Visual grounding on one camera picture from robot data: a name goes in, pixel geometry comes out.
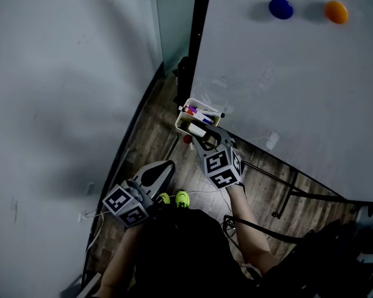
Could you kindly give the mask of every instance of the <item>sneaker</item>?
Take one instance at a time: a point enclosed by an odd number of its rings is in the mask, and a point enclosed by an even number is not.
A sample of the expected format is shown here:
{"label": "sneaker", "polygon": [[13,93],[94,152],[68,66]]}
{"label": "sneaker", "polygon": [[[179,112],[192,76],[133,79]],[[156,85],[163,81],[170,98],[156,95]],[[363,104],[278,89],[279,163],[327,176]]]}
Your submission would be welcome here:
{"label": "sneaker", "polygon": [[159,195],[159,197],[161,197],[163,199],[164,204],[170,204],[170,197],[168,196],[168,194],[166,192],[161,193],[161,195]]}
{"label": "sneaker", "polygon": [[175,195],[175,203],[177,208],[179,207],[189,207],[189,195],[186,191],[178,191]]}

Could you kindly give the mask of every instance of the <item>whiteboard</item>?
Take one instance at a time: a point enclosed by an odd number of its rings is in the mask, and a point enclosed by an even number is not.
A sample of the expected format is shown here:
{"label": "whiteboard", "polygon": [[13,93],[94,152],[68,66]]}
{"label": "whiteboard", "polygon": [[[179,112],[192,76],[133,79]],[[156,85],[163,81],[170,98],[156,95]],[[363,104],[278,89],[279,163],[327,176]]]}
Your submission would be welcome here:
{"label": "whiteboard", "polygon": [[210,0],[192,97],[224,111],[222,128],[341,196],[373,201],[373,0]]}

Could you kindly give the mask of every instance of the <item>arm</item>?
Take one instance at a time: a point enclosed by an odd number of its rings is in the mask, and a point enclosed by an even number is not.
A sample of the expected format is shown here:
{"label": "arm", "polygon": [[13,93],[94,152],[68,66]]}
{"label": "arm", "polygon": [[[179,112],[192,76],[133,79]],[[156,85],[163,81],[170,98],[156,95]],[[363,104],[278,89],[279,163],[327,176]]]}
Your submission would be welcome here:
{"label": "arm", "polygon": [[[226,190],[231,200],[233,216],[258,225],[247,203],[243,188],[233,185]],[[239,247],[247,262],[257,267],[263,275],[278,265],[279,261],[271,254],[268,241],[262,232],[239,222],[235,222],[235,228]]]}
{"label": "arm", "polygon": [[99,291],[93,297],[112,298],[129,287],[136,262],[138,241],[144,224],[129,228],[106,269]]}

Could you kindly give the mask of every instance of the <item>person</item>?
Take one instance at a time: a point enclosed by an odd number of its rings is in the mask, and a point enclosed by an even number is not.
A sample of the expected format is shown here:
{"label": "person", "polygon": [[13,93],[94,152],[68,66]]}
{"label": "person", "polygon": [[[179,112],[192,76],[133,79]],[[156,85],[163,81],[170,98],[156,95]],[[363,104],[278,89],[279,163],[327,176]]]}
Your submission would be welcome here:
{"label": "person", "polygon": [[[226,188],[234,217],[257,224],[244,188]],[[189,209],[187,192],[176,195],[176,207],[166,193],[165,206],[154,220],[129,228],[103,274],[93,297],[140,297],[144,294],[225,296],[245,294],[255,286],[243,275],[220,224],[201,210]],[[264,275],[278,264],[263,233],[235,222],[244,261]],[[136,283],[129,289],[136,267]]]}

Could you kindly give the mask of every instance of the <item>blue magnet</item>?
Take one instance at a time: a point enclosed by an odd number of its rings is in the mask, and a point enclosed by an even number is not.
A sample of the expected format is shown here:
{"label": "blue magnet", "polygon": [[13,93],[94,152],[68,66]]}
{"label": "blue magnet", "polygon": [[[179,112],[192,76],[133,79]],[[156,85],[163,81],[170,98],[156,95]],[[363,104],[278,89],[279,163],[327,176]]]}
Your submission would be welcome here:
{"label": "blue magnet", "polygon": [[286,20],[293,15],[293,7],[287,0],[271,0],[269,11],[274,17]]}

